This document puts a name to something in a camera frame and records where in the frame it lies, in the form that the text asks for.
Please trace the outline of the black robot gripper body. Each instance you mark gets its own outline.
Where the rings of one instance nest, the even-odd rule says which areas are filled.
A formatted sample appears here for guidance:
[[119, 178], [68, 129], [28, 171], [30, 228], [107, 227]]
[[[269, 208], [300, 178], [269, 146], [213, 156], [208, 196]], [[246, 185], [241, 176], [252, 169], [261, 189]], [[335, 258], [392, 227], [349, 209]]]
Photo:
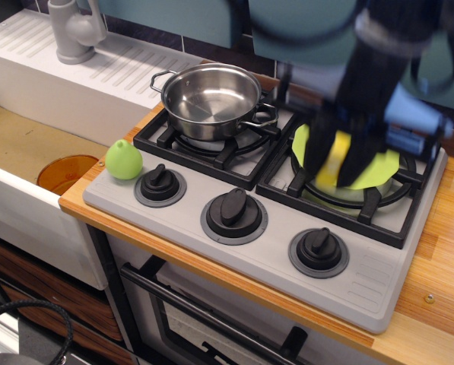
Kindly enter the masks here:
[[453, 123], [414, 99], [400, 86], [405, 69], [417, 77], [422, 52], [439, 24], [411, 23], [385, 27], [358, 22], [357, 42], [336, 90], [328, 90], [318, 112], [334, 112], [338, 131], [378, 131], [386, 147], [428, 152], [452, 136]]

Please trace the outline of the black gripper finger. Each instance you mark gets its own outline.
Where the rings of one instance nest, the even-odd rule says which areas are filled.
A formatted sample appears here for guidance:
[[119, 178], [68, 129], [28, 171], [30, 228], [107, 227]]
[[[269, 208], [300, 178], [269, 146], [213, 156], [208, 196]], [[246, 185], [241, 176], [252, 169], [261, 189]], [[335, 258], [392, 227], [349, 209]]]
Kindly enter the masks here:
[[303, 160], [303, 168], [310, 178], [317, 175], [329, 156], [337, 130], [334, 112], [318, 112], [311, 122]]
[[337, 187], [352, 185], [375, 156], [387, 149], [386, 137], [378, 131], [354, 130], [350, 136], [351, 143], [338, 172]]

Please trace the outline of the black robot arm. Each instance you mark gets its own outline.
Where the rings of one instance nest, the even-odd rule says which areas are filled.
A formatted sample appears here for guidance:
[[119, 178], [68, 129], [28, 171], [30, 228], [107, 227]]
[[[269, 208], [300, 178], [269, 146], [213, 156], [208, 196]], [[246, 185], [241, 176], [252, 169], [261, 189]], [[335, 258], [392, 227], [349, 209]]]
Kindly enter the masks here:
[[[319, 174], [336, 135], [345, 132], [348, 151], [335, 168], [339, 187], [352, 185], [387, 149], [429, 159], [435, 145], [452, 134], [452, 121], [406, 94], [405, 72], [423, 93], [443, 91], [454, 82], [454, 1], [358, 1], [337, 27], [309, 36], [273, 33], [289, 46], [314, 46], [352, 27], [356, 43], [335, 92], [327, 96], [310, 123], [300, 165], [306, 177]], [[431, 84], [419, 77], [421, 56], [442, 31], [452, 71]]]

